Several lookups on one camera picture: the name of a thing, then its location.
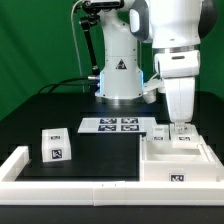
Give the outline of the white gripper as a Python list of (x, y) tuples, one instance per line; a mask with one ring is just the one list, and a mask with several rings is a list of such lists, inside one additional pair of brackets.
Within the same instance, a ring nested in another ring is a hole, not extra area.
[(193, 116), (195, 78), (170, 78), (164, 80), (170, 120), (178, 133), (185, 132), (185, 123)]

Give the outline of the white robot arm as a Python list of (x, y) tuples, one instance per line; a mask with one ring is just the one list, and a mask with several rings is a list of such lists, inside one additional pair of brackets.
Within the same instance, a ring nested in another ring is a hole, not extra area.
[[(178, 132), (192, 120), (199, 45), (217, 20), (215, 0), (87, 0), (86, 10), (102, 24), (105, 66), (99, 100), (151, 103), (164, 88), (170, 121)], [(137, 44), (150, 43), (158, 81), (143, 81)]]

